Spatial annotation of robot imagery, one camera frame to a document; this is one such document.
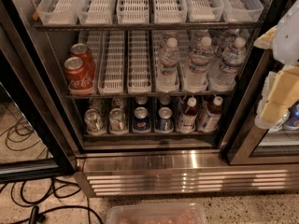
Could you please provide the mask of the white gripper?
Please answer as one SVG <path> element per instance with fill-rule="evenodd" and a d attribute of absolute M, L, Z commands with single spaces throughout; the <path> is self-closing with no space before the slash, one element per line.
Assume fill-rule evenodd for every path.
<path fill-rule="evenodd" d="M 282 70 L 270 71 L 262 89 L 255 125 L 270 129 L 299 100 L 299 0 L 266 33 L 253 44 L 258 49 L 273 48 L 274 58 L 285 64 Z"/>

